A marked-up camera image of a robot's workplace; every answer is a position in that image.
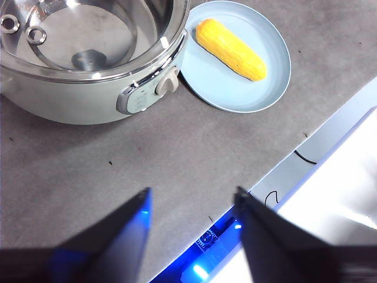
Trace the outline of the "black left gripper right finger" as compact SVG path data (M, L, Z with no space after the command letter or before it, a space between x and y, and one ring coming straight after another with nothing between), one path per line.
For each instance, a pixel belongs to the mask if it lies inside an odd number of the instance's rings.
M243 187L234 194L254 282L376 282L375 245L331 245L285 220Z

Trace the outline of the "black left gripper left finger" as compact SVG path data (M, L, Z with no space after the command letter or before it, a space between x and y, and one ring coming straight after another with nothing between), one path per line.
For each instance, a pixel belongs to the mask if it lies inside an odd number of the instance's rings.
M63 243L1 250L1 282L136 282L151 226L147 187Z

